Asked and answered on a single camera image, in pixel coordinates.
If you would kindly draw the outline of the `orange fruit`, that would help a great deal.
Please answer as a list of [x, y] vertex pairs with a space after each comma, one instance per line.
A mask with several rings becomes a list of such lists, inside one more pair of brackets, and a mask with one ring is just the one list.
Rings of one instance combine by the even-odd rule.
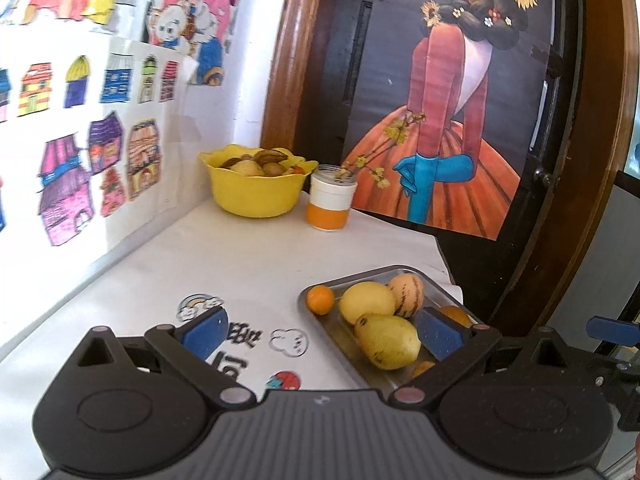
[[456, 307], [456, 306], [443, 306], [439, 308], [439, 312], [443, 315], [446, 315], [447, 318], [451, 318], [454, 322], [469, 328], [474, 325], [474, 322], [471, 320], [469, 315], [466, 314], [465, 310]]

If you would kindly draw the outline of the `large yellow pear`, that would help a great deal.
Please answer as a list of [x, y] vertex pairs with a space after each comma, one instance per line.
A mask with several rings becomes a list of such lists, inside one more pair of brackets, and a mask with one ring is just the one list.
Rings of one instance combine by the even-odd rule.
[[362, 352], [380, 370], [399, 370], [420, 354], [416, 328], [400, 316], [367, 313], [358, 318], [354, 331]]

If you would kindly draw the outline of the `striped pepino melon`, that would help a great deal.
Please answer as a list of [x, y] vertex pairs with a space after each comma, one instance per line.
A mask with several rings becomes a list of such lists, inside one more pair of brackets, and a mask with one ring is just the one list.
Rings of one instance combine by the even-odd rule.
[[387, 288], [395, 298], [396, 315], [412, 318], [423, 307], [424, 284], [416, 274], [398, 274], [388, 282]]

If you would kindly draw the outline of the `yellow round pear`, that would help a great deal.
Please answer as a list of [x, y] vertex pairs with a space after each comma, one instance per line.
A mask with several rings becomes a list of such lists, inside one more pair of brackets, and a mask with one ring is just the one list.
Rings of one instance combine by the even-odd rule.
[[338, 310], [347, 323], [354, 325], [361, 315], [367, 313], [393, 315], [396, 302], [386, 285], [366, 281], [345, 290], [338, 302]]

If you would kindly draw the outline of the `small orange tangerine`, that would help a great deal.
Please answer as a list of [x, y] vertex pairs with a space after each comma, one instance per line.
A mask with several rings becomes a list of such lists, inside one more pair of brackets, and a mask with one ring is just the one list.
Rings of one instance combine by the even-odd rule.
[[308, 290], [305, 297], [306, 307], [315, 315], [329, 314], [335, 304], [334, 291], [328, 286], [317, 285]]

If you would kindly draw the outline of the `white printed tablecloth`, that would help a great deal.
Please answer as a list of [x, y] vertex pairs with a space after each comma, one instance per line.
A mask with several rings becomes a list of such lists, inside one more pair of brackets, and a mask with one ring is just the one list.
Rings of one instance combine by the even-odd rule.
[[198, 292], [224, 300], [231, 321], [259, 333], [256, 344], [229, 341], [210, 357], [243, 385], [263, 393], [268, 380], [285, 371], [308, 390], [352, 388], [297, 299], [309, 286], [392, 264], [412, 266], [462, 297], [431, 235], [360, 212], [345, 229], [322, 232], [306, 222], [303, 206], [270, 220], [235, 217], [212, 202], [197, 206], [60, 307], [2, 360], [2, 477], [46, 473], [32, 413], [91, 327], [139, 336], [175, 323], [180, 302]]

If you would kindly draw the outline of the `metal baking tray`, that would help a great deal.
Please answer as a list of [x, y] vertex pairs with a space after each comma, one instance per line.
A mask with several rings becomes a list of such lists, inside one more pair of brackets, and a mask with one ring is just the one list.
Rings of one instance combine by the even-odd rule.
[[480, 322], [442, 285], [401, 264], [308, 286], [298, 307], [354, 381], [384, 396], [451, 356]]

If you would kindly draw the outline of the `yellow plastic bowl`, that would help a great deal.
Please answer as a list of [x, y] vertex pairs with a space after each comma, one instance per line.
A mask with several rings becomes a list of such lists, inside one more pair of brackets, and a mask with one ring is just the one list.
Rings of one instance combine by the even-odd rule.
[[247, 148], [229, 144], [201, 152], [215, 203], [236, 216], [267, 219], [282, 216], [297, 204], [303, 185], [318, 162], [286, 148]]

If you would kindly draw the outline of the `white and orange cup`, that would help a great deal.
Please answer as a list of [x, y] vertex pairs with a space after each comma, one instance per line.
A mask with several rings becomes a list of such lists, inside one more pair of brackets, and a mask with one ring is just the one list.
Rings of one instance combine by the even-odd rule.
[[307, 222], [323, 231], [344, 229], [357, 185], [352, 170], [319, 165], [310, 176]]

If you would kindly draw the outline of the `yellow artificial flower sprig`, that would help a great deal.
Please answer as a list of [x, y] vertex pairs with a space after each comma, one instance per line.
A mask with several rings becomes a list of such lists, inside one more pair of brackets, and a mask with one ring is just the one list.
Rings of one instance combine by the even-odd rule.
[[365, 148], [354, 148], [347, 155], [337, 177], [345, 181], [348, 177], [357, 179], [360, 174], [367, 174], [377, 188], [389, 188], [390, 180], [386, 178], [382, 158], [404, 146], [410, 136], [419, 131], [424, 120], [423, 113], [412, 112], [405, 106], [394, 110], [362, 138], [367, 144]]

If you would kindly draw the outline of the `houses drawing paper sheet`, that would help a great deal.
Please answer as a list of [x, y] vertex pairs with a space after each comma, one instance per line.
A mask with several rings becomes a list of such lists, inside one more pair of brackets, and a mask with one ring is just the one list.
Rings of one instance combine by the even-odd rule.
[[1, 284], [55, 286], [192, 200], [179, 118], [196, 64], [101, 34], [1, 43]]

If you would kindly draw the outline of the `girl in orange dress painting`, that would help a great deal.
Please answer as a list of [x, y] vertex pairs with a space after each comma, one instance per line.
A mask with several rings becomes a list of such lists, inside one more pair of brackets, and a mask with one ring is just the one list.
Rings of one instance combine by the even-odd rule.
[[375, 0], [343, 162], [388, 114], [423, 113], [382, 158], [390, 187], [357, 178], [355, 208], [495, 240], [546, 94], [552, 0]]

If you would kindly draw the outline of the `cartoon girl bear poster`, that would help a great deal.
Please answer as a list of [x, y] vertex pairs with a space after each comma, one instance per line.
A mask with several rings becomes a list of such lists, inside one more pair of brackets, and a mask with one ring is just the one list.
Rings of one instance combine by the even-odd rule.
[[192, 84], [217, 87], [224, 81], [240, 0], [149, 0], [145, 32], [151, 44], [176, 50], [198, 62]]

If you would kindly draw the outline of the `brown wooden door frame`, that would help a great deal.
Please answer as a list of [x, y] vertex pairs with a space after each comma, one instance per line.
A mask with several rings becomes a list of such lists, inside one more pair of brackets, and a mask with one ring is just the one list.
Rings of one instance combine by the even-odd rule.
[[292, 151], [321, 0], [284, 0], [266, 97], [264, 148]]

